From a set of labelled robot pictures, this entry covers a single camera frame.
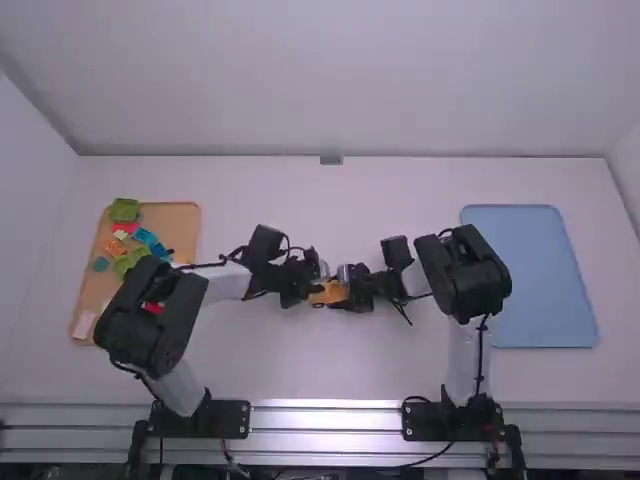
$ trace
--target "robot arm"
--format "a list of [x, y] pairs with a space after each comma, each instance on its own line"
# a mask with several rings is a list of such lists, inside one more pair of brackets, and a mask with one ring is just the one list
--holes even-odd
[[[282, 250], [285, 238], [258, 225], [248, 245], [213, 264], [172, 266], [143, 257], [100, 316], [94, 342], [164, 406], [192, 417], [211, 398], [182, 358], [203, 306], [277, 292], [282, 308], [289, 308], [322, 288], [317, 282], [328, 271], [326, 263], [313, 247], [301, 249], [302, 258], [291, 255], [290, 245]], [[284, 255], [281, 264], [271, 263]]]

